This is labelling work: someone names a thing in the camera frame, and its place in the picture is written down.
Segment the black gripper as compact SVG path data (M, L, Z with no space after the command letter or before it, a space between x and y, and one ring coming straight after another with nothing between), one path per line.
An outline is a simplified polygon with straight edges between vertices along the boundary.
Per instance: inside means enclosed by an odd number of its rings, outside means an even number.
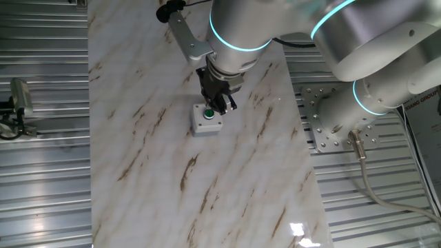
M245 82L242 74L224 74L220 79L207 66L198 68L196 74L199 77L201 94L215 112L224 115L237 108L231 95L242 88Z

